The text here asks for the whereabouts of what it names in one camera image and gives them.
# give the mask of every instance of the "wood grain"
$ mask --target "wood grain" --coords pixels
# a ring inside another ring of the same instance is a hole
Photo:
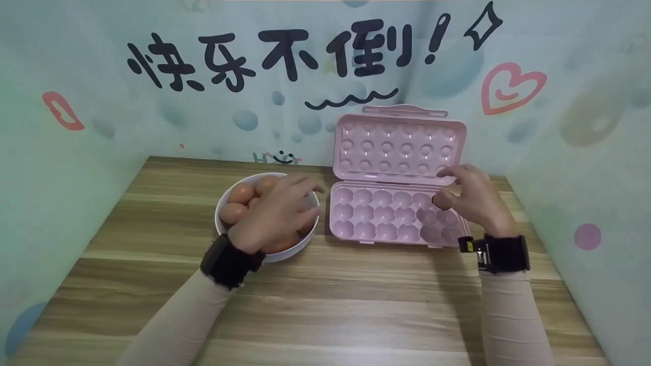
[[[327,188],[337,181],[327,167],[150,158],[10,364],[114,364],[196,270],[221,194],[269,170],[308,173]],[[494,182],[530,243],[534,295],[557,365],[608,365],[510,185]],[[327,194],[319,200],[327,209]],[[302,252],[247,278],[197,365],[485,364],[474,256],[341,242],[326,216]]]

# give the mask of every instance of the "egg carton compartment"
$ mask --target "egg carton compartment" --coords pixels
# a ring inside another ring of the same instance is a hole
[[[335,174],[344,180],[442,184],[436,173],[460,161],[462,122],[345,115],[335,137]]]
[[[433,186],[339,182],[331,190],[330,230],[339,239],[457,247],[469,235],[453,210],[439,210]]]

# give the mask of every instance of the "black wrist strap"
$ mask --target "black wrist strap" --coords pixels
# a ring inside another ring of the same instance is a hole
[[[480,271],[498,274],[531,270],[529,250],[525,237],[494,238],[485,234],[484,238],[474,239],[463,236],[458,239],[462,253],[476,253]]]
[[[239,287],[250,272],[257,272],[265,255],[245,253],[236,248],[227,234],[212,243],[201,262],[201,272],[229,290]]]

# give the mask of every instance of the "white bowl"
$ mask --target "white bowl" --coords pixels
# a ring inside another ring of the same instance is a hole
[[[226,227],[224,226],[224,223],[221,222],[221,220],[219,219],[219,210],[228,203],[230,191],[233,190],[233,187],[235,185],[239,184],[239,183],[242,183],[242,182],[254,184],[258,179],[262,178],[263,176],[268,176],[268,175],[285,176],[286,174],[284,174],[284,173],[260,173],[260,174],[256,174],[256,175],[251,175],[251,176],[248,176],[248,177],[240,180],[239,182],[233,184],[229,189],[226,190],[226,192],[224,192],[224,194],[219,199],[219,202],[217,202],[217,208],[215,208],[215,228],[217,229],[217,234],[218,235],[222,235],[222,234],[224,234],[225,232],[228,231],[226,229]],[[306,198],[303,199],[303,204],[307,208],[320,207],[319,200],[318,200],[315,192],[310,192],[310,194]],[[306,235],[304,238],[302,238],[301,241],[298,242],[298,244],[294,245],[293,247],[291,247],[291,248],[289,248],[287,250],[284,250],[284,251],[281,251],[281,252],[278,252],[278,253],[267,254],[267,257],[264,259],[264,262],[265,263],[279,262],[281,260],[285,260],[285,259],[291,257],[292,255],[295,255],[296,253],[300,252],[307,245],[307,243],[310,242],[310,240],[314,236],[314,230],[316,230],[316,224],[318,222],[319,222],[319,217],[317,216],[316,220],[314,221],[314,226],[312,226],[312,230],[310,230],[310,233],[308,235]]]

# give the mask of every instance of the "forearm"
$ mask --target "forearm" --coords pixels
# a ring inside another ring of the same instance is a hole
[[[225,287],[196,271],[131,341],[118,366],[190,366],[229,298]]]
[[[488,366],[553,366],[549,339],[526,272],[480,273]]]

